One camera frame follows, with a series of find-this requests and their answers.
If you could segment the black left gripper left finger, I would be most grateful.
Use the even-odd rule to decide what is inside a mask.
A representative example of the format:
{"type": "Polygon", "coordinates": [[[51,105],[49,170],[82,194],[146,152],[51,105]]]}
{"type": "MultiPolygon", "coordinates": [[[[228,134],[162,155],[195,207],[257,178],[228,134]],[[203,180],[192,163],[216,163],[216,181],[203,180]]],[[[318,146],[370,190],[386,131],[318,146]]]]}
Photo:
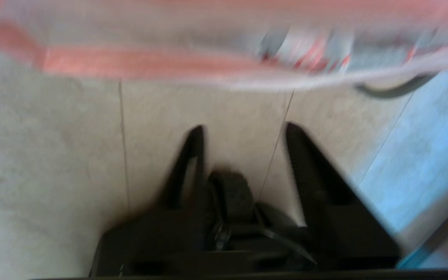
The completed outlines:
{"type": "Polygon", "coordinates": [[[172,271],[173,257],[205,250],[205,143],[203,125],[188,131],[152,206],[103,234],[90,277],[167,275],[172,271]]]}

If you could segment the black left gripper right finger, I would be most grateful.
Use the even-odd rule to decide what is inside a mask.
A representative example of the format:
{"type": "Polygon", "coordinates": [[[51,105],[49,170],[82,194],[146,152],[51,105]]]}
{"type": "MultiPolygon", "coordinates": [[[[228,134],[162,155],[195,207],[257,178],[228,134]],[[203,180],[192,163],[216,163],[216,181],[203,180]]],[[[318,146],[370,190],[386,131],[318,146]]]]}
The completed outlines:
{"type": "Polygon", "coordinates": [[[399,246],[304,129],[288,122],[285,140],[309,251],[319,269],[395,268],[399,246]]]}

